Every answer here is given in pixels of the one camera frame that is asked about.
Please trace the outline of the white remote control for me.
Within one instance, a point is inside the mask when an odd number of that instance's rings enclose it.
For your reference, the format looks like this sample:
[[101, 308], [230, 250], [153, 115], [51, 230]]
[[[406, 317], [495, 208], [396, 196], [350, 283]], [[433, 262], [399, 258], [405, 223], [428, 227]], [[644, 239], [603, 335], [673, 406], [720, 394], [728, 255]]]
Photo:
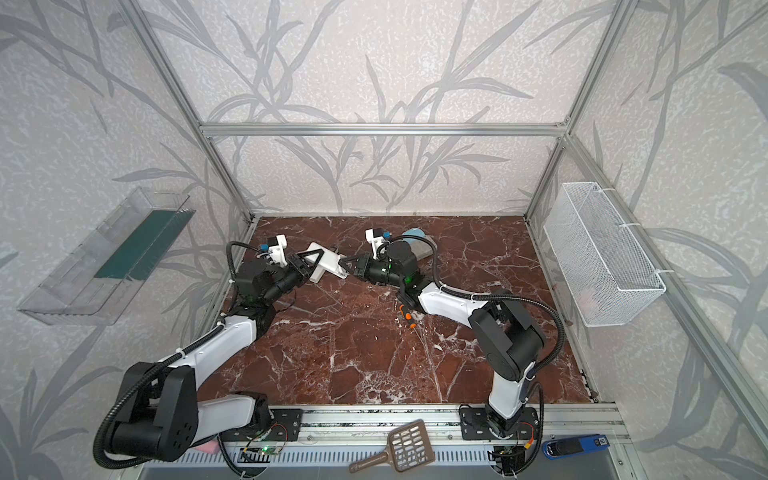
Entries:
[[343, 258], [342, 255], [334, 253], [333, 251], [321, 246], [316, 242], [312, 242], [307, 251], [320, 250], [322, 254], [307, 255], [305, 259], [315, 266], [312, 275], [309, 277], [309, 281], [312, 283], [318, 283], [325, 273], [331, 273], [340, 279], [346, 279], [348, 272], [339, 265], [339, 261]]

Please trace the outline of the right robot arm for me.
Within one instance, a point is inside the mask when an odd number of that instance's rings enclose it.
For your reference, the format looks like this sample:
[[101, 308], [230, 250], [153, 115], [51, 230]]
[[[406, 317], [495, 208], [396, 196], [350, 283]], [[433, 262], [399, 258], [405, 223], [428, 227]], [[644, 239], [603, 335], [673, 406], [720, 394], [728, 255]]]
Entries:
[[564, 346], [564, 324], [557, 312], [506, 291], [474, 293], [445, 284], [439, 277], [439, 247], [426, 237], [374, 240], [370, 253], [346, 263], [345, 269], [361, 280], [397, 288], [404, 308], [472, 330], [494, 372], [485, 406], [488, 426], [494, 436], [510, 437], [537, 374]]

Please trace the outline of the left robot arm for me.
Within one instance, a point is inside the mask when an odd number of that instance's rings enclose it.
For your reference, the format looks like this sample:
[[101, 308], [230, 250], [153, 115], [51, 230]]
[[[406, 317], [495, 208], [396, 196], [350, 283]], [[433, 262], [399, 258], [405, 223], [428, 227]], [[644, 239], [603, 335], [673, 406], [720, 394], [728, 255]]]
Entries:
[[277, 313], [275, 302], [304, 285], [323, 256], [315, 249], [292, 254], [285, 263], [266, 256], [246, 263], [232, 280], [229, 310], [211, 331], [163, 360], [131, 366], [95, 434], [95, 462], [110, 470], [170, 462], [228, 430], [269, 430], [273, 416], [266, 395], [241, 392], [201, 401], [198, 390], [267, 332]]

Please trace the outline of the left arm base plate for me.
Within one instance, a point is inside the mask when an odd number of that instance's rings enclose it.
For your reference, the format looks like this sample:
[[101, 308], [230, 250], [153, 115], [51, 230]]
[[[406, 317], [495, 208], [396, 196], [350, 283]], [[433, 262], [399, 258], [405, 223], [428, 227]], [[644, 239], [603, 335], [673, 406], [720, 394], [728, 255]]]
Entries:
[[243, 427], [232, 429], [222, 433], [225, 442], [297, 442], [301, 425], [303, 410], [299, 408], [272, 409], [272, 421], [267, 427]]

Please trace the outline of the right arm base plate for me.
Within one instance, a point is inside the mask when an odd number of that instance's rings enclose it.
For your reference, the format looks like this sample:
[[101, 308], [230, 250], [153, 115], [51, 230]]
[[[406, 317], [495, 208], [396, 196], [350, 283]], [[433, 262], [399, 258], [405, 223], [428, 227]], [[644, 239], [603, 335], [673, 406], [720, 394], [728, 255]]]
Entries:
[[500, 433], [495, 432], [493, 422], [484, 407], [472, 407], [460, 404], [458, 408], [461, 436], [463, 440], [510, 440], [533, 441], [540, 426], [538, 412], [533, 407], [523, 407], [516, 420], [503, 421]]

